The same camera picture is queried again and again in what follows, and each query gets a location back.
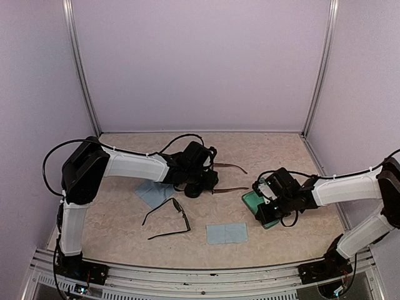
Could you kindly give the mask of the left aluminium frame post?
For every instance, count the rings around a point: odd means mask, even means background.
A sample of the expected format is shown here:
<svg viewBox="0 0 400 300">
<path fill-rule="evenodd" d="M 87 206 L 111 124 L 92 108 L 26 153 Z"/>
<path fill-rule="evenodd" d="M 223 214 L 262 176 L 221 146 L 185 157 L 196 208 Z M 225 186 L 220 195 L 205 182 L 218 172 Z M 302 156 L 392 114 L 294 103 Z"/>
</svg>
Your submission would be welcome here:
<svg viewBox="0 0 400 300">
<path fill-rule="evenodd" d="M 99 137 L 103 132 L 101 130 L 99 119 L 96 114 L 93 101 L 91 99 L 89 84 L 84 70 L 84 63 L 79 47 L 78 30 L 74 19 L 73 2 L 71 0 L 63 0 L 62 7 L 64 11 L 64 18 L 66 21 L 66 27 L 71 44 L 72 57 L 76 68 L 76 74 L 84 100 L 84 106 L 86 108 L 86 112 L 89 117 L 89 122 L 91 124 L 92 130 L 94 134 L 97 137 Z"/>
</svg>

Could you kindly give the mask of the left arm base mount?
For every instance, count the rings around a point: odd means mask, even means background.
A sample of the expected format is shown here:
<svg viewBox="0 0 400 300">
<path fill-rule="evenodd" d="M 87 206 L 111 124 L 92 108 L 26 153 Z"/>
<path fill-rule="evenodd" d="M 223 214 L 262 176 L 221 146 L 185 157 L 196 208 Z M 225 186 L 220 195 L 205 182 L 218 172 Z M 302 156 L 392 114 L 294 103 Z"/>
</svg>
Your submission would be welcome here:
<svg viewBox="0 0 400 300">
<path fill-rule="evenodd" d="M 109 266 L 83 259 L 83 254 L 65 256 L 60 246 L 56 246 L 55 273 L 65 278 L 75 279 L 89 284 L 105 285 Z"/>
</svg>

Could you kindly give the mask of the front aluminium rail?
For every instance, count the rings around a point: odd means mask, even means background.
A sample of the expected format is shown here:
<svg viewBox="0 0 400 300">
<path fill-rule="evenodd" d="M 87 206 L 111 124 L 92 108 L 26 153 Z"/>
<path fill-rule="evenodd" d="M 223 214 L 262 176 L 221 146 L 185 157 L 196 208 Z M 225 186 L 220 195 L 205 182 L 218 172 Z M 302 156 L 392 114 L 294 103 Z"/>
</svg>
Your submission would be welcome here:
<svg viewBox="0 0 400 300">
<path fill-rule="evenodd" d="M 69 289 L 82 299 L 298 299 L 300 289 L 339 279 L 302 283 L 299 265 L 321 259 L 233 269 L 171 269 L 86 260 L 109 267 L 104 285 L 89 283 L 87 294 L 81 295 L 74 288 L 84 282 L 58 277 L 60 289 Z M 17 299 L 34 299 L 41 284 L 55 288 L 52 262 L 52 251 L 36 249 Z M 389 299 L 369 250 L 357 255 L 356 278 L 342 299 Z"/>
</svg>

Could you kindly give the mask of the grey green glasses case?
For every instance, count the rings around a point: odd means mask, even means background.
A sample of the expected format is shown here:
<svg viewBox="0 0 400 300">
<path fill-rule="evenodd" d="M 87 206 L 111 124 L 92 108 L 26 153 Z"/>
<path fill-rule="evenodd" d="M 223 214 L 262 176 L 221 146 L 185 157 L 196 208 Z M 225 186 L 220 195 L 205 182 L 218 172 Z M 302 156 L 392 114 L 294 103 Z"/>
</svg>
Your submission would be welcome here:
<svg viewBox="0 0 400 300">
<path fill-rule="evenodd" d="M 250 191 L 242 196 L 242 201 L 246 207 L 252 212 L 257 221 L 260 222 L 264 229 L 269 229 L 279 223 L 279 219 L 272 219 L 271 221 L 265 221 L 264 219 L 259 220 L 256 215 L 259 211 L 258 206 L 260 204 L 269 204 L 275 200 L 277 196 L 273 193 L 271 188 L 268 186 L 266 180 L 262 177 L 259 181 L 253 184 L 256 191 Z"/>
</svg>

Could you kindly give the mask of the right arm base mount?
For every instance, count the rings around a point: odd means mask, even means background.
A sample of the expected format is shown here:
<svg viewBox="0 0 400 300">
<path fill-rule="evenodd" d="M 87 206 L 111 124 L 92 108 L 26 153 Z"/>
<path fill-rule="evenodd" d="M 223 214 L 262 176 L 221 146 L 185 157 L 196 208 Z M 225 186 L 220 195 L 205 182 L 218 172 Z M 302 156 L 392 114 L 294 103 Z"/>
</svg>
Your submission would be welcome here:
<svg viewBox="0 0 400 300">
<path fill-rule="evenodd" d="M 342 236 L 343 234 L 339 235 L 331 243 L 322 260 L 299 265 L 298 271 L 302 284 L 325 281 L 353 272 L 350 260 L 337 251 L 337 245 Z"/>
</svg>

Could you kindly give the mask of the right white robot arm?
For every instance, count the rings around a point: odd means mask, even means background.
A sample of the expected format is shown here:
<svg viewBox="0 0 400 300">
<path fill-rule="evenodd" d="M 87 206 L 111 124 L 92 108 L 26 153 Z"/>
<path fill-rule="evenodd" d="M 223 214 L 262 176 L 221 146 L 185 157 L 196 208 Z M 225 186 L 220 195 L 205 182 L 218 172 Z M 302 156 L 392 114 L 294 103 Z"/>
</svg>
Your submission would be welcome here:
<svg viewBox="0 0 400 300">
<path fill-rule="evenodd" d="M 266 171 L 252 184 L 263 202 L 255 218 L 263 225 L 280 221 L 291 213 L 303 213 L 330 204 L 360 200 L 378 200 L 373 214 L 345 232 L 334 249 L 320 263 L 320 273 L 331 278 L 349 259 L 372 243 L 399 228 L 399 162 L 387 157 L 376 167 L 333 177 L 308 175 L 303 184 L 285 168 Z"/>
</svg>

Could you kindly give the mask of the aluminium frame post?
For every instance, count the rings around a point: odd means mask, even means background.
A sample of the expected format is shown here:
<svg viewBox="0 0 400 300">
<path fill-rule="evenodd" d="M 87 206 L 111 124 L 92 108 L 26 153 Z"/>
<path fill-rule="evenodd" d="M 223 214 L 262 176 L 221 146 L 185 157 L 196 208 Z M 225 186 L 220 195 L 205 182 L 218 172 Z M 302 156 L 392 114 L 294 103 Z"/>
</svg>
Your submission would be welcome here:
<svg viewBox="0 0 400 300">
<path fill-rule="evenodd" d="M 313 126 L 314 119 L 316 117 L 316 112 L 318 109 L 318 104 L 320 102 L 321 93 L 323 90 L 323 84 L 326 77 L 326 73 L 329 65 L 329 58 L 331 54 L 332 44 L 334 40 L 334 33 L 336 29 L 336 23 L 338 19 L 339 12 L 339 0 L 331 0 L 329 2 L 329 13 L 327 17 L 327 26 L 324 35 L 324 42 L 322 45 L 322 54 L 319 62 L 319 67 L 317 71 L 316 83 L 312 92 L 312 98 L 310 107 L 307 113 L 306 121 L 302 129 L 302 137 L 307 139 L 310 135 L 311 128 Z"/>
<path fill-rule="evenodd" d="M 91 124 L 92 130 L 94 134 L 97 137 L 99 137 L 103 132 L 101 130 L 99 119 L 96 114 L 93 101 L 91 99 L 89 84 L 84 70 L 84 63 L 79 47 L 78 30 L 74 19 L 73 2 L 71 0 L 63 0 L 62 7 L 64 11 L 64 18 L 66 21 L 66 27 L 71 44 L 72 57 L 76 68 L 76 74 L 84 100 L 84 106 L 86 108 L 86 112 L 89 117 L 89 122 Z"/>
</svg>

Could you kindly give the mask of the brown frame sunglasses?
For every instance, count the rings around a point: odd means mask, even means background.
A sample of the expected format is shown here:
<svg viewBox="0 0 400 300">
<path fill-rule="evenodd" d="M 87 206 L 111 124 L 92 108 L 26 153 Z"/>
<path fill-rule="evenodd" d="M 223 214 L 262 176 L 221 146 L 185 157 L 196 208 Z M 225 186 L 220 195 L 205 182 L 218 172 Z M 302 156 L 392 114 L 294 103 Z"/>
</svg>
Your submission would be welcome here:
<svg viewBox="0 0 400 300">
<path fill-rule="evenodd" d="M 249 190 L 249 187 L 245 185 L 248 172 L 243 167 L 237 164 L 216 162 L 211 170 L 217 171 L 220 179 L 220 182 L 211 189 L 212 194 Z"/>
</svg>

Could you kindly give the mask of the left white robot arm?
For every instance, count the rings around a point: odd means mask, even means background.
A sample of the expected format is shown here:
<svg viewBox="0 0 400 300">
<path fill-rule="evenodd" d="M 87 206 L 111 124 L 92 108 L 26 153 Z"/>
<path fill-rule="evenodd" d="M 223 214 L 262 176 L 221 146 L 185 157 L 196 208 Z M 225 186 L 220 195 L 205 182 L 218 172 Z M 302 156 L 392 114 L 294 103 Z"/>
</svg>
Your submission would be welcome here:
<svg viewBox="0 0 400 300">
<path fill-rule="evenodd" d="M 155 183 L 184 185 L 189 198 L 212 190 L 218 183 L 213 171 L 217 150 L 196 141 L 174 154 L 136 153 L 105 145 L 95 137 L 81 141 L 62 166 L 63 212 L 59 247 L 65 256 L 63 268 L 74 278 L 88 269 L 82 253 L 82 235 L 86 211 L 97 196 L 104 178 L 138 178 Z"/>
</svg>

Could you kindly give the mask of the black frame glasses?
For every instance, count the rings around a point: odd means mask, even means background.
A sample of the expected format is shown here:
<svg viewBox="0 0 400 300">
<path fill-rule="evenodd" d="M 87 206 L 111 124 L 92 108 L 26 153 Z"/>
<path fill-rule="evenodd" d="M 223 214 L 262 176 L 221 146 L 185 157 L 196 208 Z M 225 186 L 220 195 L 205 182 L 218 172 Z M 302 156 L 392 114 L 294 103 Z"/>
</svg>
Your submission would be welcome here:
<svg viewBox="0 0 400 300">
<path fill-rule="evenodd" d="M 177 234 L 186 234 L 191 232 L 191 225 L 185 210 L 175 197 L 164 200 L 160 205 L 150 210 L 144 217 L 141 226 L 146 224 L 148 218 L 151 218 L 151 225 L 156 225 L 156 219 L 152 215 L 158 217 L 157 225 L 160 229 L 156 235 L 148 237 L 147 240 L 163 238 Z"/>
</svg>

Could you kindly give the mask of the right aluminium frame post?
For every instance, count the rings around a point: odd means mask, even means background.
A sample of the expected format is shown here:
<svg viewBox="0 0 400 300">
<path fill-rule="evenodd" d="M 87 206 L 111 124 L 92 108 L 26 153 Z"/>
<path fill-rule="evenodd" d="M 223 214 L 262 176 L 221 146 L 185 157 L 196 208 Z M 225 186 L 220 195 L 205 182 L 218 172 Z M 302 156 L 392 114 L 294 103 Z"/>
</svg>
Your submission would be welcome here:
<svg viewBox="0 0 400 300">
<path fill-rule="evenodd" d="M 336 29 L 336 23 L 338 19 L 339 12 L 339 0 L 331 0 L 329 2 L 329 13 L 327 17 L 327 26 L 324 35 L 324 42 L 322 45 L 322 54 L 319 62 L 319 67 L 317 71 L 316 83 L 312 92 L 312 98 L 310 107 L 307 113 L 306 121 L 302 129 L 302 137 L 307 139 L 310 135 L 311 128 L 313 126 L 314 119 L 316 117 L 316 112 L 318 109 L 318 104 L 320 102 L 321 93 L 323 90 L 323 84 L 326 77 L 326 73 L 329 65 L 329 58 L 331 54 L 332 44 L 334 40 L 334 33 Z"/>
</svg>

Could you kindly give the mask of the light blue cleaning cloth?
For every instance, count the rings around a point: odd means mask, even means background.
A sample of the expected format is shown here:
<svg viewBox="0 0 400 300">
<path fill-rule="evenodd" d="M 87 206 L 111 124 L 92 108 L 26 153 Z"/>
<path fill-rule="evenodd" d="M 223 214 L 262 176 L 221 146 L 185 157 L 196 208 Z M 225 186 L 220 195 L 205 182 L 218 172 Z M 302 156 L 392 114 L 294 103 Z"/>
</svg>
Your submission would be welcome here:
<svg viewBox="0 0 400 300">
<path fill-rule="evenodd" d="M 210 224 L 206 226 L 207 243 L 210 245 L 248 242 L 245 222 L 231 224 Z"/>
</svg>

